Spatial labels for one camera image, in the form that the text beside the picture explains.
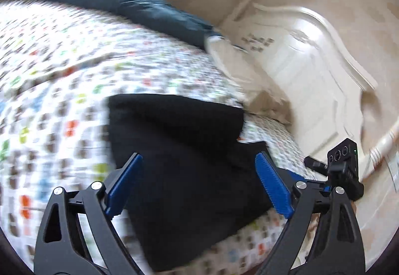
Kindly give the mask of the guitar-pattern bed sheet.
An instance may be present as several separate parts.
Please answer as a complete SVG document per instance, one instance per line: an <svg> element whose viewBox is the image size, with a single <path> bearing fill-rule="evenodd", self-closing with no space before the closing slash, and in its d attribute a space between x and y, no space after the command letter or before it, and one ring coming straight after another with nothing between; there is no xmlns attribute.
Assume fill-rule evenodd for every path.
<svg viewBox="0 0 399 275"><path fill-rule="evenodd" d="M1 229L27 268L53 189L86 189L115 169L108 99L177 95L243 109L239 142L266 143L278 167L305 178L292 135L252 114L212 56L186 42L95 10L39 0L1 3ZM243 274L261 264L286 223L273 206L188 264L153 271L126 204L113 219L146 274Z"/></svg>

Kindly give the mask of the beige pillow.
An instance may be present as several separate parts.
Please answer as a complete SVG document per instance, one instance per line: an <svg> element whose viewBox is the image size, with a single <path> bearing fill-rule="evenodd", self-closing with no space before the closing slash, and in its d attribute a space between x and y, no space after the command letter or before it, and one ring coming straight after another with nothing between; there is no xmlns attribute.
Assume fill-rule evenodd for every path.
<svg viewBox="0 0 399 275"><path fill-rule="evenodd" d="M292 123L288 96L253 56L222 36L207 38L205 50L212 56L215 66L238 85L246 111L272 118L285 125Z"/></svg>

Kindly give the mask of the white wooden headboard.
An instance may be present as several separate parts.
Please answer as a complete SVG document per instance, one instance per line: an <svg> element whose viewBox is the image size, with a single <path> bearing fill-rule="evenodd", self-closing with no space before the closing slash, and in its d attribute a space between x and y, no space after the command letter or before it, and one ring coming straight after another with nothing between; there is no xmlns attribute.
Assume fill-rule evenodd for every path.
<svg viewBox="0 0 399 275"><path fill-rule="evenodd" d="M325 161L350 138L358 147L361 179L371 167L363 151L361 98L375 79L351 56L335 28L306 7L266 7L243 0L220 31L244 48L290 101L290 133L304 155Z"/></svg>

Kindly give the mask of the dark teal duvet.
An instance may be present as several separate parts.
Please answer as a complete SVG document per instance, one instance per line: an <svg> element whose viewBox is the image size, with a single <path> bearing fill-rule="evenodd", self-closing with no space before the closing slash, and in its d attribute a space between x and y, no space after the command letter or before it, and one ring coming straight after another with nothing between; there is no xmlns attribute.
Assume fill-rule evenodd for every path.
<svg viewBox="0 0 399 275"><path fill-rule="evenodd" d="M181 11L164 0L46 0L96 9L125 17L135 24L205 49L206 39L220 36L211 23Z"/></svg>

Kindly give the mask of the black pants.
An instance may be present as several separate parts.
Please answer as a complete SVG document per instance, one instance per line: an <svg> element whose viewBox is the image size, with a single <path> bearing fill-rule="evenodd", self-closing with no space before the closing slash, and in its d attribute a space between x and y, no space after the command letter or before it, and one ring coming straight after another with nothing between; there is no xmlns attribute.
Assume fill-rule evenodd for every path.
<svg viewBox="0 0 399 275"><path fill-rule="evenodd" d="M153 271L188 264L271 209L255 170L268 147L239 142L243 109L156 94L114 95L107 106L116 165L143 158L126 209Z"/></svg>

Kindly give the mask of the white rolled item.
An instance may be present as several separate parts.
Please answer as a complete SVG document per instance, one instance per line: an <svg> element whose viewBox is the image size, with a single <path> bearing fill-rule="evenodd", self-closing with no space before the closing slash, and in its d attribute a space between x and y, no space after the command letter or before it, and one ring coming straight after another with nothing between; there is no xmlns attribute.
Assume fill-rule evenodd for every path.
<svg viewBox="0 0 399 275"><path fill-rule="evenodd" d="M395 142L398 140L399 121L391 126L373 146L369 152L363 155L359 160L359 179L365 181L372 173L377 171L384 160L384 157L392 150Z"/></svg>

